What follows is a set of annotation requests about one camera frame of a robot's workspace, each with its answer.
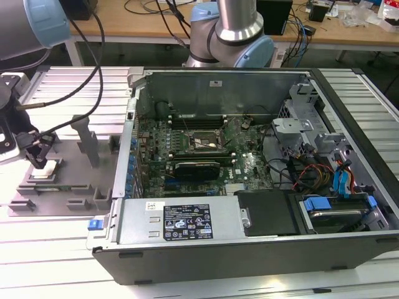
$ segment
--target workbench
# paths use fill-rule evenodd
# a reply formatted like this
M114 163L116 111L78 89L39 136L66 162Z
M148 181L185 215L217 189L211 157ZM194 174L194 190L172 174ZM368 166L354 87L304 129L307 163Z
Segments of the workbench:
M104 27L106 42L176 44L176 41L169 35L159 14L132 14L124 9L125 2L126 0L99 0L97 13ZM399 34L386 32L373 24L369 24L368 28L345 28L336 17L326 17L322 23L307 21L308 14L302 12L304 7L297 10L298 5L304 2L304 0L294 0L293 8L297 17L305 25L317 29L309 45L311 49L399 51ZM149 4L149 7L156 9L154 3ZM137 12L146 12L140 6L139 0L132 0L128 4L128 8ZM192 4L183 5L179 8L187 21L190 21L192 8ZM182 38L186 44L189 44L190 40L185 36L177 19L171 15L165 15L165 17L171 31ZM79 21L77 24L90 42L101 41L99 27L94 18L89 21ZM72 37L65 44L72 65L84 65L77 45L77 42L81 42L82 38L75 29L71 29L71 33ZM295 25L288 24L284 35L272 36L272 39L275 42L276 50L272 58L271 67L280 67L286 50L294 45L297 39Z
M48 101L70 92L92 71L90 67L52 67L35 74L22 103ZM90 129L99 139L122 133L129 98L128 67L104 67L106 95L90 116ZM363 74L349 69L321 69L373 145L399 178L399 115ZM86 111L97 98L98 76L69 101L31 110L40 129ZM333 127L334 116L326 111ZM59 137L77 139L71 128ZM15 193L29 163L0 166L1 201ZM352 270L309 272L199 282L121 286L92 257L87 248L91 217L8 217L0 207L0 298L385 298L399 295L399 251L387 252Z

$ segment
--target blue latch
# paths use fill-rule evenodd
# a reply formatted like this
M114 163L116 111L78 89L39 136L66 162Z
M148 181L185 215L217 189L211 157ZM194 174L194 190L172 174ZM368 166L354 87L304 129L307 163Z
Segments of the blue latch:
M104 220L92 219L89 221L87 230L103 230Z
M329 200L324 196L309 197L304 204L307 211L331 209Z
M375 200L374 196L367 197L367 201L372 207L372 209L375 209L377 207L377 201Z

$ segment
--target plastic bag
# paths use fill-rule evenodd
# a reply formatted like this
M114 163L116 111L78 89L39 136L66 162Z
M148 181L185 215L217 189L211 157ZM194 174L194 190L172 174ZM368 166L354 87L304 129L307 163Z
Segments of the plastic bag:
M367 2L361 1L351 11L340 12L339 19L345 27L368 27L368 22L366 20L371 13L372 11L367 8Z
M399 2L384 0L382 3L382 19L394 26L399 26Z

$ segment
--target white sticker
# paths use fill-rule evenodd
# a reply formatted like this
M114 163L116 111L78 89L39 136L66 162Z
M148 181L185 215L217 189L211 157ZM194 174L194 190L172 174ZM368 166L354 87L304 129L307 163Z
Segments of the white sticker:
M209 87L222 87L223 81L209 81Z
M146 211L162 211L165 205L164 201L147 201L145 203Z

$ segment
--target small label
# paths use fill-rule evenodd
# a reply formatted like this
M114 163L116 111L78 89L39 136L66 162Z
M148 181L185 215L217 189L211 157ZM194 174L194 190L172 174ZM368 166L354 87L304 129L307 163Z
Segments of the small label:
M166 241L213 239L209 204L163 207Z
M223 81L209 81L209 87L222 87Z
M164 201L147 201L145 203L145 210L146 211L162 211L164 205L165 205Z

